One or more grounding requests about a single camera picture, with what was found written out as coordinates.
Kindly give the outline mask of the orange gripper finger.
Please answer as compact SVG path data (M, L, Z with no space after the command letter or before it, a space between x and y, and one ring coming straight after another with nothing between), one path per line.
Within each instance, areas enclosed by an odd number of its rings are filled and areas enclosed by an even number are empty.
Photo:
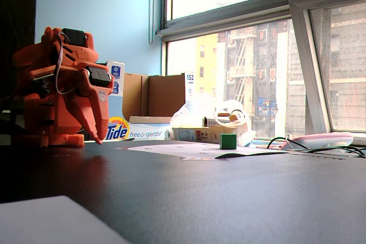
M97 143L101 144L108 132L109 123L109 88L92 86L90 90L90 104L96 122Z
M96 121L88 97L79 96L76 92L66 94L68 112L81 124L93 140L98 141Z

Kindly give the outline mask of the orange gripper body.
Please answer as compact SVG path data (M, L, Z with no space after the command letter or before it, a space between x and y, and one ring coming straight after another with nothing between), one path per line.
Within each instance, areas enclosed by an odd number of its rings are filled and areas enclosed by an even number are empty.
M82 95L110 95L113 91L113 77L106 67L86 66L82 69Z

